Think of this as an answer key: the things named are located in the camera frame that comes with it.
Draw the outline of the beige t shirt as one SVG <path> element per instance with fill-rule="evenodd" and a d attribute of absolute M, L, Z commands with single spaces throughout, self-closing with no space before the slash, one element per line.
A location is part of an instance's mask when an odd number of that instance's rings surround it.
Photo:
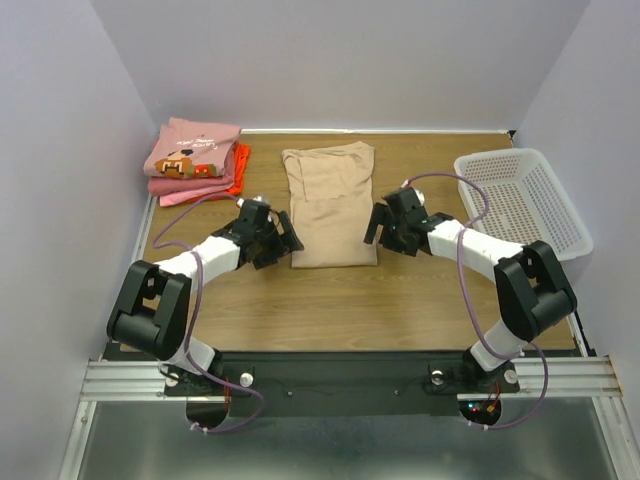
<path fill-rule="evenodd" d="M 376 247 L 364 242 L 373 208 L 375 148 L 355 142 L 308 150 L 286 149 L 282 161 L 290 217 L 304 249 L 294 269 L 375 266 Z"/>

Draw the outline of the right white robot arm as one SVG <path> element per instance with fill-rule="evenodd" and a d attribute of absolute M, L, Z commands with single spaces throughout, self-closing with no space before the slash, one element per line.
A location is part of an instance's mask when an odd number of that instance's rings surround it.
<path fill-rule="evenodd" d="M 496 287 L 499 320 L 463 354 L 458 374 L 472 390 L 482 390 L 496 370 L 577 308 L 577 297 L 553 248 L 536 240 L 528 245 L 501 240 L 465 227 L 441 212 L 430 215 L 421 194 L 405 186 L 374 204 L 364 242 L 378 242 L 407 256 L 422 251 L 454 260 Z"/>

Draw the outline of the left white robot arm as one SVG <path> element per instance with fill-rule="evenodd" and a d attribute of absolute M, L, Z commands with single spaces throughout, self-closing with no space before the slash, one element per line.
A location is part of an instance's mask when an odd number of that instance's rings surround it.
<path fill-rule="evenodd" d="M 221 353 L 193 336 L 204 286 L 246 264 L 259 270 L 304 249 L 286 212 L 261 198 L 238 205 L 238 217 L 202 243 L 160 262 L 132 263 L 106 327 L 110 340 L 188 372 L 202 394 L 215 392 L 223 373 Z"/>

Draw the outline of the orange folded shirt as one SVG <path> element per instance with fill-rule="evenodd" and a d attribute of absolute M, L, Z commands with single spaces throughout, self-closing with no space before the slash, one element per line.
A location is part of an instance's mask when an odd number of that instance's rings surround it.
<path fill-rule="evenodd" d="M 238 196 L 244 189 L 245 171 L 250 156 L 250 147 L 247 144 L 236 142 L 232 147 L 228 158 L 225 160 L 226 172 L 232 174 L 232 183 L 227 188 L 221 186 L 209 186 L 203 190 L 203 194 L 223 193 Z"/>

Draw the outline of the light pink folded shirt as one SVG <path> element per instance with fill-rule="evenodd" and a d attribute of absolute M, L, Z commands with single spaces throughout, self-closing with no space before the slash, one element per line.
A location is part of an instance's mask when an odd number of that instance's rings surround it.
<path fill-rule="evenodd" d="M 196 190 L 173 192 L 166 195 L 161 195 L 158 199 L 158 203 L 161 207 L 173 207 L 181 204 L 189 204 L 197 202 L 204 197 L 212 197 L 213 195 L 232 195 L 236 196 L 237 192 L 233 188 L 225 190 L 214 190 L 213 187 L 201 188 Z"/>

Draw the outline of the dark pink folded shirt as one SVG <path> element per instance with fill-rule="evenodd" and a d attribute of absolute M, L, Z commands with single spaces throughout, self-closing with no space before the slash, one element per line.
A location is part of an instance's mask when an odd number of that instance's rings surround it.
<path fill-rule="evenodd" d="M 235 176 L 235 149 L 236 143 L 233 144 L 225 158 L 225 173 L 222 176 L 187 179 L 151 177 L 148 180 L 148 191 L 153 196 L 162 196 L 174 192 L 196 190 L 207 187 L 221 187 L 222 189 L 231 187 L 234 183 Z"/>

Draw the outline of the pink printed folded shirt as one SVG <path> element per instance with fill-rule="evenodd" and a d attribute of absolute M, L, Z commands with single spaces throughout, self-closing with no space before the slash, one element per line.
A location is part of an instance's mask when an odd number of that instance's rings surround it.
<path fill-rule="evenodd" d="M 143 165 L 148 177 L 176 180 L 220 177 L 240 137 L 237 125 L 170 118 Z"/>

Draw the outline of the white plastic basket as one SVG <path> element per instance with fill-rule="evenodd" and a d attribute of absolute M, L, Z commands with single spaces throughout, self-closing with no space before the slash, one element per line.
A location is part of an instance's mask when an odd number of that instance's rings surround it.
<path fill-rule="evenodd" d="M 473 153 L 454 162 L 458 191 L 473 218 L 489 199 L 489 210 L 475 228 L 492 237 L 530 244 L 543 240 L 560 261 L 593 251 L 593 240 L 550 164 L 539 151 L 511 148 Z"/>

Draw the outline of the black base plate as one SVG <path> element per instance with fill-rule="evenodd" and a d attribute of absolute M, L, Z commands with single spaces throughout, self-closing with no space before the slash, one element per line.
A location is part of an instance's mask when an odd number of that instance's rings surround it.
<path fill-rule="evenodd" d="M 412 415 L 456 416 L 459 401 L 483 401 L 490 394 L 516 393 L 505 378 L 508 363 L 491 373 L 472 366 L 462 351 L 239 352 L 223 355 L 222 377 L 236 383 L 253 378 L 255 399 L 245 392 L 225 393 L 223 386 L 170 368 L 176 385 L 168 397 L 218 399 L 233 417 L 247 417 L 259 406 L 271 417 Z"/>

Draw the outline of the aluminium frame rail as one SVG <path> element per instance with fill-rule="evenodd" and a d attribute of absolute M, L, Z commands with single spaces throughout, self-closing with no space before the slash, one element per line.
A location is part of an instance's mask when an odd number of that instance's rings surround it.
<path fill-rule="evenodd" d="M 99 403 L 164 399 L 164 380 L 152 361 L 89 361 L 58 479 L 78 479 Z"/>

